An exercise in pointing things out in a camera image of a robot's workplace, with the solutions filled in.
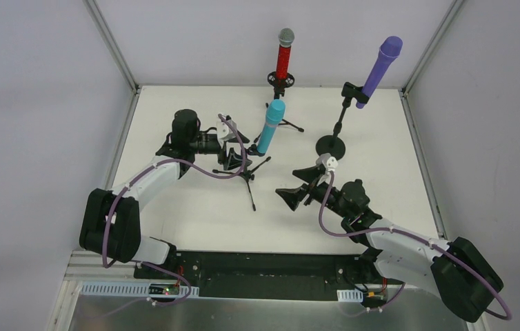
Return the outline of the left circuit board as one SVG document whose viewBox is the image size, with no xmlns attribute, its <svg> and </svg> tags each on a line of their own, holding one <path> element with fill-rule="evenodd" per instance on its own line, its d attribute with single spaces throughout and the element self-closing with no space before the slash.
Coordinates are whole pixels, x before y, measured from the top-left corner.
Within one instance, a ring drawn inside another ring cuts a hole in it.
<svg viewBox="0 0 520 331">
<path fill-rule="evenodd" d="M 151 283 L 148 287 L 148 294 L 151 297 L 176 297 L 180 293 L 179 285 Z"/>
</svg>

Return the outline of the black round-base mic stand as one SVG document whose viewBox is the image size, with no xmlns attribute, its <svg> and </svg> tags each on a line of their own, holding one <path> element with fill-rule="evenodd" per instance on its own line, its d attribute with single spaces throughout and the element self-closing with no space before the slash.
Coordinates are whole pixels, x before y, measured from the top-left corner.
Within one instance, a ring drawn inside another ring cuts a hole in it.
<svg viewBox="0 0 520 331">
<path fill-rule="evenodd" d="M 342 109 L 334 125 L 332 134 L 322 136 L 315 145 L 315 150 L 319 156 L 329 153 L 338 160 L 342 159 L 346 154 L 346 145 L 343 140 L 339 138 L 346 110 L 351 106 L 353 100 L 357 103 L 367 104 L 370 98 L 363 92 L 362 86 L 356 86 L 350 82 L 344 83 L 341 96 L 343 97 L 341 104 Z"/>
</svg>

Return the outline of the red glitter microphone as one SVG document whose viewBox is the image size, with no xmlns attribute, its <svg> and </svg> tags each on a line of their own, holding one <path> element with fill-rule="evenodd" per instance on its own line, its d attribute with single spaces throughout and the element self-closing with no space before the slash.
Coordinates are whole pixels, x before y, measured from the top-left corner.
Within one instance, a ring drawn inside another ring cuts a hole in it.
<svg viewBox="0 0 520 331">
<path fill-rule="evenodd" d="M 278 35 L 279 50 L 275 79 L 281 84 L 286 84 L 288 78 L 288 65 L 290 61 L 290 51 L 294 41 L 294 32 L 290 28 L 284 28 Z"/>
</svg>

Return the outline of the right circuit board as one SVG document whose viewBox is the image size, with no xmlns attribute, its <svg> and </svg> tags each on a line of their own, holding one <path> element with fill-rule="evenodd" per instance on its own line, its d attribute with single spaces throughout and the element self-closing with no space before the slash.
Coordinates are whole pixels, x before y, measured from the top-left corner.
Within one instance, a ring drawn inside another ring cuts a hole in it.
<svg viewBox="0 0 520 331">
<path fill-rule="evenodd" d="M 377 308 L 386 304 L 386 298 L 384 296 L 374 295 L 370 297 L 365 297 L 363 299 L 363 306 L 369 308 Z"/>
</svg>

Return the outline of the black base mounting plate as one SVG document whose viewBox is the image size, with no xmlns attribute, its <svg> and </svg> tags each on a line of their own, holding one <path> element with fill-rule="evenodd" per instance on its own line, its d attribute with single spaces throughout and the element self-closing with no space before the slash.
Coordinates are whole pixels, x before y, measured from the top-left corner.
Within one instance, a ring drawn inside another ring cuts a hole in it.
<svg viewBox="0 0 520 331">
<path fill-rule="evenodd" d="M 340 290 L 380 288 L 383 281 L 356 254 L 175 252 L 162 265 L 199 296 L 222 299 L 335 301 Z"/>
</svg>

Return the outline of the black clip tripod stand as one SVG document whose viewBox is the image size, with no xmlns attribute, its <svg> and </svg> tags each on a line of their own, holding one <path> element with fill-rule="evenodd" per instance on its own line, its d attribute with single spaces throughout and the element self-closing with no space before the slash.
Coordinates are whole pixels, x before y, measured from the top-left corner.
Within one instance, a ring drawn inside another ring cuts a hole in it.
<svg viewBox="0 0 520 331">
<path fill-rule="evenodd" d="M 252 195 L 252 190 L 250 188 L 250 182 L 251 181 L 254 181 L 254 178 L 255 178 L 255 172 L 262 166 L 264 165 L 265 163 L 269 162 L 271 160 L 272 157 L 266 157 L 262 162 L 260 162 L 258 165 L 256 165 L 255 167 L 253 168 L 249 168 L 249 166 L 252 164 L 252 161 L 250 160 L 247 160 L 248 162 L 248 167 L 245 171 L 243 172 L 240 172 L 237 176 L 238 177 L 241 177 L 245 183 L 246 183 L 246 187 L 248 189 L 248 194 L 250 196 L 250 200 L 251 200 L 251 204 L 252 204 L 252 210 L 253 211 L 256 211 L 257 210 L 257 207 L 254 203 L 254 199 L 253 199 L 253 195 Z M 234 174 L 234 172 L 230 171 L 230 173 L 218 173 L 219 170 L 213 170 L 212 172 L 215 173 L 215 174 Z"/>
</svg>

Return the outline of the circuit board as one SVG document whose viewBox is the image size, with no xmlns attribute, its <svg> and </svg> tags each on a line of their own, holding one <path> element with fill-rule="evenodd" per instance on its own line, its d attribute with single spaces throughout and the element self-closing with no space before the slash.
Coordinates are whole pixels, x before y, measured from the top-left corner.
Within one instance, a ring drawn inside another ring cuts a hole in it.
<svg viewBox="0 0 520 331">
<path fill-rule="evenodd" d="M 365 297 L 363 299 L 363 306 L 369 308 L 377 308 L 386 304 L 386 298 L 384 296 L 374 295 L 370 297 Z"/>
<path fill-rule="evenodd" d="M 180 293 L 179 285 L 151 283 L 148 287 L 148 294 L 151 297 L 176 297 Z"/>
</svg>

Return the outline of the teal microphone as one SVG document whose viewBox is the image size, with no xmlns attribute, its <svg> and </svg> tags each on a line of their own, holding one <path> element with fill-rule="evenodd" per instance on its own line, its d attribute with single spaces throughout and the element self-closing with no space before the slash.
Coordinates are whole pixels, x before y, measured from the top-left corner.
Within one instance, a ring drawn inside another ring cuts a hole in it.
<svg viewBox="0 0 520 331">
<path fill-rule="evenodd" d="M 265 123 L 261 134 L 259 136 L 259 140 L 257 141 L 257 152 L 259 155 L 263 156 L 268 151 L 274 133 L 277 129 L 278 122 L 280 122 L 280 118 L 278 117 L 281 114 L 281 111 L 286 111 L 286 105 L 284 103 L 283 109 L 278 110 L 276 107 L 275 101 L 267 110 L 265 115 Z"/>
</svg>

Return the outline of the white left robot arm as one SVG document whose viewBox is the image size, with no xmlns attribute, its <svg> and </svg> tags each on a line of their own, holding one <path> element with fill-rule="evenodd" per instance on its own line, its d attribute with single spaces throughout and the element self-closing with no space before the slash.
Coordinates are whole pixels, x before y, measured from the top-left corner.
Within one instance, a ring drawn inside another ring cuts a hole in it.
<svg viewBox="0 0 520 331">
<path fill-rule="evenodd" d="M 240 145 L 235 161 L 238 172 L 249 164 L 245 144 L 249 140 L 229 115 L 219 114 L 216 126 L 201 130 L 201 121 L 191 109 L 175 112 L 172 129 L 150 162 L 123 183 L 109 189 L 94 189 L 88 196 L 79 235 L 80 246 L 101 255 L 102 265 L 140 262 L 163 265 L 175 246 L 141 232 L 141 211 L 159 193 L 180 180 L 190 169 L 212 178 L 218 174 L 195 165 L 198 154 L 215 154 L 227 161 L 229 142 Z"/>
</svg>

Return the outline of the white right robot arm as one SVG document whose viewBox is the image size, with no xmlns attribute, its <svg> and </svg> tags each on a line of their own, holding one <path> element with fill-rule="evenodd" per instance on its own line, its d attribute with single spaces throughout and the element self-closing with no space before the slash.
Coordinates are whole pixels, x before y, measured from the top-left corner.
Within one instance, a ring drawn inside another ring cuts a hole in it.
<svg viewBox="0 0 520 331">
<path fill-rule="evenodd" d="M 370 208 L 362 180 L 336 188 L 334 172 L 323 165 L 294 170 L 293 175 L 303 185 L 277 188 L 276 194 L 291 210 L 318 202 L 320 228 L 331 237 L 347 237 L 364 245 L 366 251 L 358 262 L 375 277 L 425 290 L 470 323 L 485 313 L 511 319 L 499 294 L 503 281 L 471 241 L 424 237 L 394 224 Z"/>
</svg>

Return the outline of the black shock-mount tripod stand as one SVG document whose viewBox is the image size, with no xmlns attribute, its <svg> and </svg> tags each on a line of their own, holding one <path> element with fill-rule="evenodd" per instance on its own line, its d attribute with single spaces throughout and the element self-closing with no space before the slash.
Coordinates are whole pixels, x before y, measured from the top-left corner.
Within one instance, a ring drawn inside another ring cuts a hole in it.
<svg viewBox="0 0 520 331">
<path fill-rule="evenodd" d="M 290 73 L 285 74 L 284 78 L 277 78 L 277 72 L 271 72 L 267 76 L 267 82 L 273 87 L 273 102 L 266 103 L 265 106 L 268 109 L 275 101 L 276 107 L 278 110 L 283 109 L 284 102 L 281 100 L 281 97 L 285 95 L 285 91 L 287 88 L 290 88 L 295 83 L 295 78 Z M 278 122 L 278 126 L 291 126 L 298 132 L 305 132 L 305 129 L 293 124 L 292 122 L 286 120 L 284 118 L 284 111 L 281 111 L 281 114 L 278 116 L 280 118 L 280 122 Z"/>
</svg>

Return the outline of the purple microphone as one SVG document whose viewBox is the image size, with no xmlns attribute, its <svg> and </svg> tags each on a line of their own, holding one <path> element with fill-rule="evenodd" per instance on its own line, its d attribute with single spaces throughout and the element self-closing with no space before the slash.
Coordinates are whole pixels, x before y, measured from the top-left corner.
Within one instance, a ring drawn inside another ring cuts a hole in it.
<svg viewBox="0 0 520 331">
<path fill-rule="evenodd" d="M 389 36 L 379 46 L 377 59 L 361 91 L 368 98 L 372 96 L 390 65 L 401 54 L 403 40 L 398 36 Z"/>
</svg>

